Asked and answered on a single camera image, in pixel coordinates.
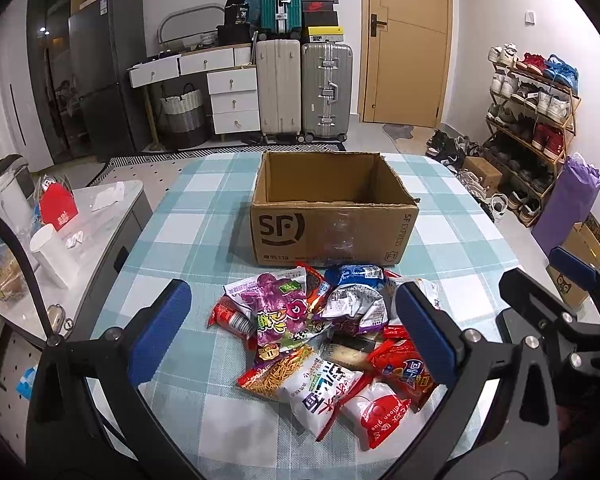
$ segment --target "checkered tablecloth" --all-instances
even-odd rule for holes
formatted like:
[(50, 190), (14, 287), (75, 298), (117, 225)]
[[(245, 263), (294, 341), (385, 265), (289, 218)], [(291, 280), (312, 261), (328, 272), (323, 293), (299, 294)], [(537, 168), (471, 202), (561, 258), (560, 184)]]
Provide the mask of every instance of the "checkered tablecloth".
[[(193, 160), (165, 195), (136, 242), (100, 314), (93, 336), (126, 326), (171, 278), (192, 288), (190, 314), (144, 396), (166, 431), (208, 478), (378, 478), (408, 446), (440, 402), (439, 387), (420, 413), (408, 413), (377, 449), (362, 452), (339, 417), (319, 443), (288, 405), (267, 402), (235, 384), (251, 357), (242, 341), (206, 322), (225, 283), (266, 272), (251, 246), (248, 208), (260, 153)], [(518, 262), (502, 235), (447, 168), (424, 156), (387, 154), (420, 215), (395, 270), (438, 283), (440, 302), (462, 328), (500, 340), (494, 323), (505, 304), (498, 281)], [(475, 440), (493, 381), (456, 449)]]

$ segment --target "blue packet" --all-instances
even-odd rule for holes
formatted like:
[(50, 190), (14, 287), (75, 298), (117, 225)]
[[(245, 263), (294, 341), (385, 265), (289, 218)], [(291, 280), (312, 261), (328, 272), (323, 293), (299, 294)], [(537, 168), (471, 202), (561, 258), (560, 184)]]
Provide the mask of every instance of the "blue packet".
[(38, 365), (26, 370), (16, 386), (16, 391), (27, 400), (31, 400), (31, 391), (33, 389), (33, 381), (36, 379), (37, 370)]
[(379, 290), (384, 286), (384, 271), (375, 265), (342, 265), (329, 267), (324, 279), (334, 287), (359, 283)]

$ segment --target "black shoe box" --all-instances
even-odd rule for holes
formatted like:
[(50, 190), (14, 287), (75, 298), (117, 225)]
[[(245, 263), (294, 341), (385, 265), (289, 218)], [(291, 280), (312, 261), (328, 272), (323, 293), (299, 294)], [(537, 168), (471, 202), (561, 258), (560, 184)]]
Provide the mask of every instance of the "black shoe box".
[(305, 27), (337, 27), (337, 10), (320, 10), (318, 12), (303, 12), (302, 22)]
[(302, 12), (333, 10), (333, 0), (302, 0)]

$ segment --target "silver suitcase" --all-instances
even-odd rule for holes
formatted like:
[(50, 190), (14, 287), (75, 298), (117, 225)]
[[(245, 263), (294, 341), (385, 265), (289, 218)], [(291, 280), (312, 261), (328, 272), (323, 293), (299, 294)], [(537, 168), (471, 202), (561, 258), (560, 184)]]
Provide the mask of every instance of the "silver suitcase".
[(256, 43), (258, 106), (263, 134), (298, 134), (302, 125), (300, 42)]
[(342, 43), (302, 46), (302, 131), (304, 140), (347, 140), (351, 110), (353, 52)]

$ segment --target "small cardboard box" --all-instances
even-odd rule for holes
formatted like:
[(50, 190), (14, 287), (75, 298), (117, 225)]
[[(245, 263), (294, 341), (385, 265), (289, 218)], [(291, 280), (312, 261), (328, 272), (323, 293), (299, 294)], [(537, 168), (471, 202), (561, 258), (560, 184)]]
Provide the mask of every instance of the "small cardboard box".
[[(562, 247), (586, 264), (593, 264), (597, 269), (600, 268), (600, 243), (586, 225), (574, 225)], [(552, 266), (548, 266), (546, 271), (554, 280), (562, 300), (570, 307), (578, 309), (589, 294)]]
[(463, 170), (469, 170), (478, 178), (483, 178), (482, 187), (487, 190), (487, 197), (498, 191), (502, 173), (480, 156), (468, 156), (464, 159)]
[(264, 153), (251, 203), (256, 260), (395, 265), (417, 202), (379, 153)]

